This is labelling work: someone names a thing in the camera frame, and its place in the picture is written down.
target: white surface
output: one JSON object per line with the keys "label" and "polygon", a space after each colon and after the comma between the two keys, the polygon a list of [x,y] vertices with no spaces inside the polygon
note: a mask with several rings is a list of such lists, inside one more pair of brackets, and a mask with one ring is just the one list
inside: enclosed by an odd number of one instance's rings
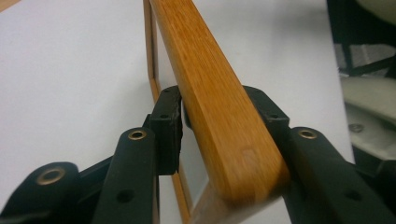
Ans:
{"label": "white surface", "polygon": [[[242,83],[351,161],[325,1],[195,3]],[[0,13],[1,207],[36,167],[84,169],[141,125],[152,109],[143,24],[141,1],[21,1]],[[169,181],[162,223],[180,223]],[[279,201],[245,223],[288,220]]]}

